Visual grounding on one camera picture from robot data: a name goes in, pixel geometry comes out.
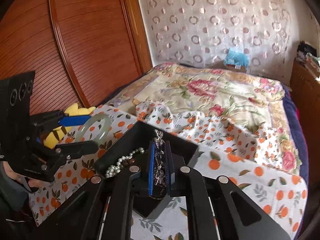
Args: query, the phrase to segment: yellow plush toy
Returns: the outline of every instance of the yellow plush toy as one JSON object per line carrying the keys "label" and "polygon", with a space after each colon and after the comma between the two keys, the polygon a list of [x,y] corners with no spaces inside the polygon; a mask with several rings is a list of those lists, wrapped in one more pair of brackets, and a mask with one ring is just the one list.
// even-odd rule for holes
{"label": "yellow plush toy", "polygon": [[[68,114],[69,116],[88,115],[95,109],[95,106],[92,106],[90,108],[78,108],[78,104],[74,103],[69,106],[64,111],[64,113]],[[53,149],[57,145],[57,143],[71,130],[71,128],[72,126],[59,126],[53,129],[53,131],[44,139],[43,144],[46,147]]]}

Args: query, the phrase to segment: silver screw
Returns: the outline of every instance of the silver screw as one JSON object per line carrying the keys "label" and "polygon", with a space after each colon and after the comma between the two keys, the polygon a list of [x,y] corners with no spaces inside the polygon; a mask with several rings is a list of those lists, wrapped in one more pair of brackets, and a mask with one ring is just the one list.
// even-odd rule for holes
{"label": "silver screw", "polygon": [[219,177],[218,180],[219,180],[221,183],[224,183],[224,184],[228,183],[228,181],[229,181],[229,179],[228,179],[226,176],[221,176],[221,177]]}
{"label": "silver screw", "polygon": [[129,171],[131,172],[138,172],[140,170],[140,168],[138,166],[130,166]]}
{"label": "silver screw", "polygon": [[101,181],[101,178],[99,176],[94,176],[91,178],[91,182],[93,184],[98,184],[98,183],[100,183],[100,181]]}
{"label": "silver screw", "polygon": [[187,166],[183,166],[180,168],[180,171],[182,171],[183,173],[189,173],[190,172],[190,168]]}

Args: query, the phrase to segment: black box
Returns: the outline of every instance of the black box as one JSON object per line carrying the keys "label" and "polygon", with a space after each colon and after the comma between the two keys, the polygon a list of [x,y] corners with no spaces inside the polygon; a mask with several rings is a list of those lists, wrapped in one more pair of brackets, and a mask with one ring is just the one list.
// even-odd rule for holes
{"label": "black box", "polygon": [[[144,122],[136,122],[100,159],[95,162],[94,168],[97,173],[100,176],[105,177],[108,167],[115,165],[121,156],[126,156],[139,147],[148,150],[150,141],[156,136],[154,129],[161,130]],[[171,152],[182,156],[184,162],[189,167],[194,167],[196,165],[199,157],[198,146],[196,144],[185,141],[165,131],[163,131],[163,140],[169,141]],[[134,197],[133,210],[142,217],[156,219],[166,208],[171,199],[172,198],[169,196],[164,197],[162,200],[156,200],[150,197]]]}

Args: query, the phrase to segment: bed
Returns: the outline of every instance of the bed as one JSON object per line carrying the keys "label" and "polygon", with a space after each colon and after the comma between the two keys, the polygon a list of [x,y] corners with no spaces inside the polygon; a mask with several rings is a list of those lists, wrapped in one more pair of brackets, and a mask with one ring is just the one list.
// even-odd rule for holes
{"label": "bed", "polygon": [[[164,63],[92,115],[99,112],[112,119],[106,145],[68,161],[53,183],[30,195],[37,225],[95,174],[93,163],[106,149],[142,121],[197,144],[202,154],[195,169],[211,178],[227,175],[292,239],[297,234],[307,199],[308,154],[295,106],[280,82]],[[95,123],[83,140],[94,138],[100,127]],[[60,143],[72,141],[77,131],[74,127]],[[133,213],[132,221],[134,240],[188,238],[184,198],[174,198],[157,220]]]}

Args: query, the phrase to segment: brown bead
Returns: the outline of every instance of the brown bead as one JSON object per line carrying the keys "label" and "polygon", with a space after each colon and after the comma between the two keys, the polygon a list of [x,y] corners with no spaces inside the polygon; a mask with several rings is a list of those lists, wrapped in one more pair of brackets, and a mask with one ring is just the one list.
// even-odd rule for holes
{"label": "brown bead", "polygon": [[130,164],[130,165],[131,165],[131,164],[134,164],[134,162],[135,162],[134,158],[129,159],[129,164]]}

